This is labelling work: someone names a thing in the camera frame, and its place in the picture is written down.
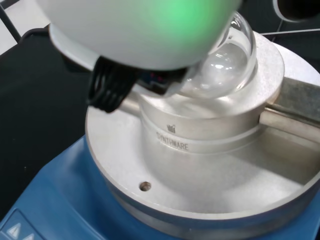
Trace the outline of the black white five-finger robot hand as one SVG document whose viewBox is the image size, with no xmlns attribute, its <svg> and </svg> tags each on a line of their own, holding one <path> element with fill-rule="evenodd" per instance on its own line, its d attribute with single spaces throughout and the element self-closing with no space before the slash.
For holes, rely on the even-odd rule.
<svg viewBox="0 0 320 240">
<path fill-rule="evenodd" d="M 240 0 L 38 0 L 54 46 L 90 71 L 87 103 L 168 98 L 218 47 Z"/>
</svg>

